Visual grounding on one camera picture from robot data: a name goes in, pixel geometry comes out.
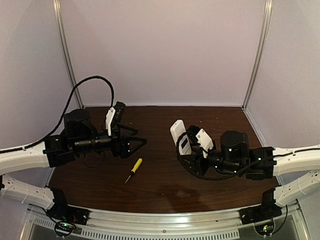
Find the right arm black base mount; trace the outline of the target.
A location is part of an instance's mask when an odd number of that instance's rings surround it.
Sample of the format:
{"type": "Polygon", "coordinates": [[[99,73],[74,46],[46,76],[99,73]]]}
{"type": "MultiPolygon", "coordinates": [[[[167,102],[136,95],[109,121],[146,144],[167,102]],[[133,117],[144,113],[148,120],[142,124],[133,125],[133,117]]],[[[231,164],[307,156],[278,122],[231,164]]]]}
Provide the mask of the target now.
{"type": "Polygon", "coordinates": [[[257,205],[253,207],[242,208],[239,210],[239,216],[242,225],[253,224],[255,232],[261,237],[271,237],[276,234],[279,229],[276,230],[275,217],[282,215],[282,208],[272,204],[257,205]]]}

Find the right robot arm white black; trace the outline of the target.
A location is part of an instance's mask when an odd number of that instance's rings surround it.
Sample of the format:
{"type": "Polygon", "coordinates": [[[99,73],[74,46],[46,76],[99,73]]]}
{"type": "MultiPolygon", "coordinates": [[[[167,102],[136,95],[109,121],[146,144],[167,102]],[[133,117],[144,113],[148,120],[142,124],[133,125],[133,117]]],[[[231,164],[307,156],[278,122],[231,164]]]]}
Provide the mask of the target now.
{"type": "Polygon", "coordinates": [[[319,145],[300,148],[258,147],[251,149],[248,135],[225,131],[220,148],[203,129],[195,125],[185,128],[179,119],[170,133],[179,163],[194,177],[205,181],[224,181],[236,176],[262,181],[283,174],[304,171],[290,183],[263,193],[262,205],[284,207],[320,186],[319,145]]]}

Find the yellow handled screwdriver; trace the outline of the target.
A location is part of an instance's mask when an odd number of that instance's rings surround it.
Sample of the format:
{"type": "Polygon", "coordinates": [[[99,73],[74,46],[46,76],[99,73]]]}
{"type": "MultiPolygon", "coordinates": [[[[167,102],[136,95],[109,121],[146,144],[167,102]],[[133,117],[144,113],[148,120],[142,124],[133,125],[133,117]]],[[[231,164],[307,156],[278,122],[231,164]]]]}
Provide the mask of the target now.
{"type": "Polygon", "coordinates": [[[125,180],[125,184],[130,180],[130,178],[136,173],[136,171],[138,170],[138,168],[140,167],[140,165],[142,164],[143,159],[139,158],[136,163],[134,164],[133,168],[130,171],[130,174],[128,176],[128,178],[125,180]]]}

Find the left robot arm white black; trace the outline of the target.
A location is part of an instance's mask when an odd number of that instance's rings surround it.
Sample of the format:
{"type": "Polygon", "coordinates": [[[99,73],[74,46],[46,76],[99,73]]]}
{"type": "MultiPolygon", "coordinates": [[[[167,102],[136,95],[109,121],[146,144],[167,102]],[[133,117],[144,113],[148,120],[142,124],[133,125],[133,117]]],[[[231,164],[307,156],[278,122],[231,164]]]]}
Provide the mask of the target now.
{"type": "Polygon", "coordinates": [[[33,168],[56,168],[75,161],[81,155],[111,151],[126,159],[147,144],[138,130],[121,125],[123,109],[112,107],[106,115],[106,129],[99,132],[91,123],[90,113],[76,109],[63,116],[64,129],[58,135],[46,136],[38,143],[0,152],[0,196],[36,205],[45,210],[66,209],[63,191],[41,188],[12,178],[9,174],[33,168]]]}

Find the left aluminium frame post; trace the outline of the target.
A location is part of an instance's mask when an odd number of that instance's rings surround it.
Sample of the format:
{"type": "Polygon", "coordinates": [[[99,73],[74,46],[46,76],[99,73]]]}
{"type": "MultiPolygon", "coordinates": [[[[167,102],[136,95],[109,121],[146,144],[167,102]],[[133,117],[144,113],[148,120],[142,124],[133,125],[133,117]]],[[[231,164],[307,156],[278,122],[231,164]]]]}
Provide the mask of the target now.
{"type": "Polygon", "coordinates": [[[62,14],[62,6],[60,0],[53,0],[53,10],[54,16],[57,25],[58,37],[61,45],[63,60],[65,63],[65,68],[67,71],[68,79],[70,81],[70,85],[73,88],[77,82],[75,73],[72,66],[71,56],[69,53],[68,43],[67,43],[67,36],[63,22],[63,14],[62,14]]]}

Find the aluminium frame post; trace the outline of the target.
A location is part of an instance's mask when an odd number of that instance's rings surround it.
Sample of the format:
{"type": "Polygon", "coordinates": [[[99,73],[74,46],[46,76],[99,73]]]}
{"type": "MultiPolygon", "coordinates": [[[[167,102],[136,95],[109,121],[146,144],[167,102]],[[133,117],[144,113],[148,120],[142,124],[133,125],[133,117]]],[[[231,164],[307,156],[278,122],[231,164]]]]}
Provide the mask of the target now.
{"type": "Polygon", "coordinates": [[[53,10],[54,16],[57,25],[58,37],[61,45],[63,60],[65,63],[65,68],[67,71],[68,79],[70,81],[70,85],[73,88],[77,82],[75,73],[72,66],[71,56],[69,53],[68,43],[67,43],[67,36],[63,22],[63,14],[62,14],[62,6],[60,0],[53,0],[53,10]]]}
{"type": "Polygon", "coordinates": [[[265,50],[265,46],[267,43],[269,31],[270,31],[270,25],[271,25],[271,19],[272,19],[272,12],[273,12],[273,1],[272,0],[266,0],[263,10],[263,16],[262,16],[262,24],[260,29],[260,35],[259,35],[259,41],[258,46],[256,50],[256,55],[253,63],[253,68],[250,75],[249,84],[247,87],[247,91],[245,94],[245,98],[242,104],[242,109],[245,111],[248,108],[251,96],[254,91],[255,83],[258,78],[259,69],[262,63],[263,53],[265,50]]]}

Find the right aluminium frame post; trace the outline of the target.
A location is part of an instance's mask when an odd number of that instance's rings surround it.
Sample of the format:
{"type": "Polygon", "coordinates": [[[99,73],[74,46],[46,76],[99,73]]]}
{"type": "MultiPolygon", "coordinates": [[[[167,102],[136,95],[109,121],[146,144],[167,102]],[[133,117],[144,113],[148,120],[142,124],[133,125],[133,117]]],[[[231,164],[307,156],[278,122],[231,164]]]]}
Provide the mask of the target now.
{"type": "Polygon", "coordinates": [[[271,25],[271,19],[272,19],[272,12],[273,12],[273,1],[272,0],[266,0],[263,10],[263,16],[262,16],[262,24],[260,29],[260,35],[259,35],[259,41],[258,46],[256,50],[256,55],[253,63],[253,68],[250,75],[249,84],[247,87],[247,91],[245,94],[245,98],[242,104],[242,109],[245,111],[248,108],[251,96],[254,91],[255,83],[258,78],[259,69],[262,63],[263,53],[265,50],[265,46],[267,43],[269,31],[270,31],[270,25],[271,25]]]}

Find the front aluminium rail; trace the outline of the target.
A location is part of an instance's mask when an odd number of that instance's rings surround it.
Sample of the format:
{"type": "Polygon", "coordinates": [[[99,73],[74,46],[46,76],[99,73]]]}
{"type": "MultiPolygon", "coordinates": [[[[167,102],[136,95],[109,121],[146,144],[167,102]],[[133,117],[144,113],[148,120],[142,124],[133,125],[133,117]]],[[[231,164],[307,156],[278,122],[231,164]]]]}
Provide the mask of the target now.
{"type": "Polygon", "coordinates": [[[39,208],[30,206],[18,240],[311,240],[297,201],[273,217],[275,234],[262,236],[267,221],[243,224],[240,209],[191,213],[128,213],[89,209],[86,225],[77,224],[67,237],[54,232],[55,224],[39,208]]]}

